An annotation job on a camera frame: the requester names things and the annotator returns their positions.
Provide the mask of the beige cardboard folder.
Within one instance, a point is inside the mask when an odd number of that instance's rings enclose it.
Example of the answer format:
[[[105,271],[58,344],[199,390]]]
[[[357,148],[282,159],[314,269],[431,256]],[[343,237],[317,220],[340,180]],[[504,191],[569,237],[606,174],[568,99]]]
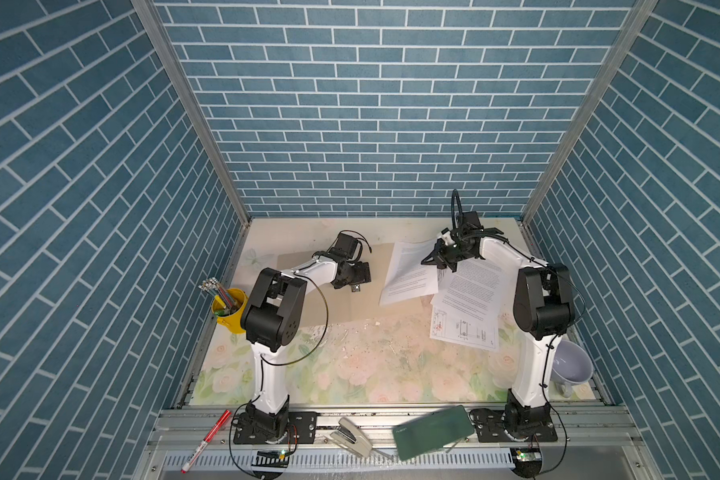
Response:
[[[373,245],[372,254],[363,254],[363,260],[368,261],[370,264],[372,281],[360,285],[360,291],[353,292],[348,286],[337,290],[330,283],[321,286],[321,290],[328,302],[330,324],[423,312],[421,301],[417,299],[409,299],[389,305],[380,304],[393,248],[393,243],[378,244]],[[312,253],[307,251],[280,255],[277,259],[276,268],[283,270],[287,267],[298,266],[310,260],[311,256]],[[320,327],[324,325],[324,321],[324,302],[317,291],[310,290],[305,298],[300,328]]]

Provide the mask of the printed text paper sheet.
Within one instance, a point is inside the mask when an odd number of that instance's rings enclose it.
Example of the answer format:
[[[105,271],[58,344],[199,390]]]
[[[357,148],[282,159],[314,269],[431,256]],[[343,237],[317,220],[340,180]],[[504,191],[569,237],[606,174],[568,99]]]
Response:
[[[434,245],[433,241],[394,243],[380,296],[382,306],[434,295],[439,291],[437,267],[422,264],[433,251]]]

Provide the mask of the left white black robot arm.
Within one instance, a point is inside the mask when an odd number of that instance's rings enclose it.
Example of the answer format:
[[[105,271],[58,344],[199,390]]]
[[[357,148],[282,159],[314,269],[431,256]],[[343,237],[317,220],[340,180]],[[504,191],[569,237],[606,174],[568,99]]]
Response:
[[[325,250],[285,270],[265,268],[254,283],[241,317],[241,327],[254,356],[254,398],[246,413],[260,425],[277,430],[287,422],[289,395],[284,380],[291,363],[283,357],[295,337],[305,299],[330,285],[355,288],[371,281],[369,263],[362,259],[372,248],[365,236],[341,230]]]

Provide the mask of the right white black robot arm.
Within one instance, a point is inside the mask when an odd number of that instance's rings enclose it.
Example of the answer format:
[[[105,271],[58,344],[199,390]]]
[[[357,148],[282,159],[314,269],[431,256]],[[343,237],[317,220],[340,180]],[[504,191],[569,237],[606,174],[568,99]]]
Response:
[[[501,230],[483,227],[476,212],[458,206],[452,207],[451,227],[438,235],[421,264],[451,272],[448,288],[435,302],[451,320],[489,323],[506,301],[512,302],[512,318],[524,336],[502,426],[515,438],[550,427],[554,351],[576,320],[568,268],[523,252]]]

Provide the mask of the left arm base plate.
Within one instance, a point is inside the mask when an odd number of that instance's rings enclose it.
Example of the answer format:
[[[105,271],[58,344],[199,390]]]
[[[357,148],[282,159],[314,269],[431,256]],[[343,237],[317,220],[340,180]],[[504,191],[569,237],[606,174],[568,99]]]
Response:
[[[298,443],[313,444],[317,428],[318,413],[315,411],[295,411],[288,414],[288,425],[282,434],[269,435],[256,427],[247,413],[235,418],[232,442],[235,445],[286,444],[288,434],[296,433]]]

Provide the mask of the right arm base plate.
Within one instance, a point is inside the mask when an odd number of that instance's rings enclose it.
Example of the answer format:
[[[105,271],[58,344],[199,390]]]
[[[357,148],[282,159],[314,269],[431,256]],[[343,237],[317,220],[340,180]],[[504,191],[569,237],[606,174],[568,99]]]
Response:
[[[551,418],[551,409],[536,407],[502,411],[476,408],[469,412],[480,443],[530,442],[552,443],[558,434]]]

